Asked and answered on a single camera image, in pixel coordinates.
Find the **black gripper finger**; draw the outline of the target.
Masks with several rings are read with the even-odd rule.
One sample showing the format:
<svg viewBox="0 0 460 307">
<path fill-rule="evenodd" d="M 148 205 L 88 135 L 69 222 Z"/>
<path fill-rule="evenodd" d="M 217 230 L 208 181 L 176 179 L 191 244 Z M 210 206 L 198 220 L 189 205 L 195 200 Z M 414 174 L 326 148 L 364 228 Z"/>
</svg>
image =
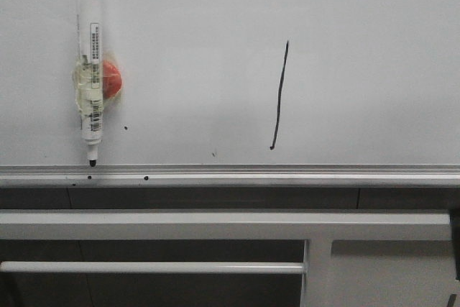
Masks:
<svg viewBox="0 0 460 307">
<path fill-rule="evenodd" d="M 451 242 L 454 251 L 456 280 L 460 280 L 460 209 L 449 211 Z"/>
</svg>

